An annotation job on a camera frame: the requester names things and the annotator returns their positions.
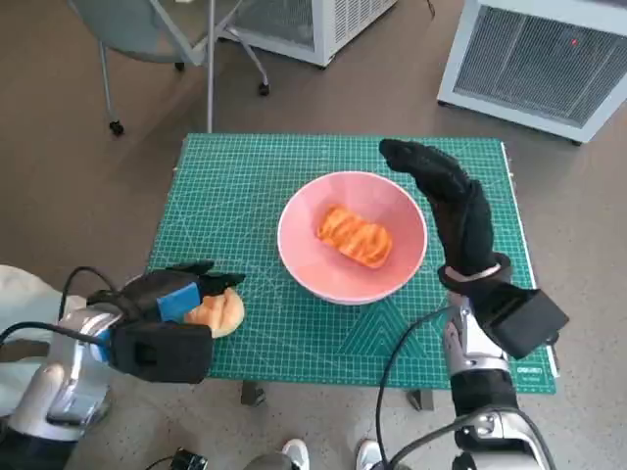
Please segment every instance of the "pink bowl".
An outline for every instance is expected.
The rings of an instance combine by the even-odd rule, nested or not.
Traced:
[[[318,225],[335,204],[388,229],[394,245],[381,267],[362,266],[316,238]],[[399,185],[373,173],[340,171],[309,182],[292,196],[278,222],[278,251],[287,270],[334,304],[370,304],[396,292],[418,270],[426,249],[418,205]]]

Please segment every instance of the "bread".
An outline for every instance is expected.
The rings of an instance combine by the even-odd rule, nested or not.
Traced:
[[[329,208],[316,236],[342,255],[370,268],[383,265],[392,250],[392,237],[385,227],[368,222],[343,206]]]
[[[185,314],[185,323],[207,325],[214,338],[230,335],[244,320],[244,303],[227,288],[219,296],[206,296],[203,302]]]

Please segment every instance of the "table leg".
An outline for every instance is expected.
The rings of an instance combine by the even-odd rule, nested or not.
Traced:
[[[433,411],[435,409],[432,390],[410,390],[407,397],[410,405],[416,411]]]
[[[265,401],[265,392],[259,382],[245,380],[242,382],[240,402],[246,406],[259,406]]]
[[[214,51],[216,47],[216,0],[208,0],[207,13],[207,133],[214,131]]]

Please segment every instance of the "blue tag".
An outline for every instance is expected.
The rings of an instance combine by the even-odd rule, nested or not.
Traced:
[[[193,282],[187,284],[177,291],[158,298],[157,305],[163,321],[182,323],[185,313],[200,305],[198,286]]]
[[[107,328],[100,332],[100,334],[96,335],[96,338],[100,338],[104,341],[111,340],[111,330]],[[109,363],[109,348],[103,348],[102,346],[97,346],[98,352],[100,353],[102,362]]]

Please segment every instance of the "shoe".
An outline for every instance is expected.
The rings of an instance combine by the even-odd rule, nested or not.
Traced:
[[[290,457],[300,470],[310,470],[310,453],[300,439],[288,441],[281,452]]]
[[[366,439],[357,454],[357,470],[372,470],[381,461],[381,449],[376,441]]]

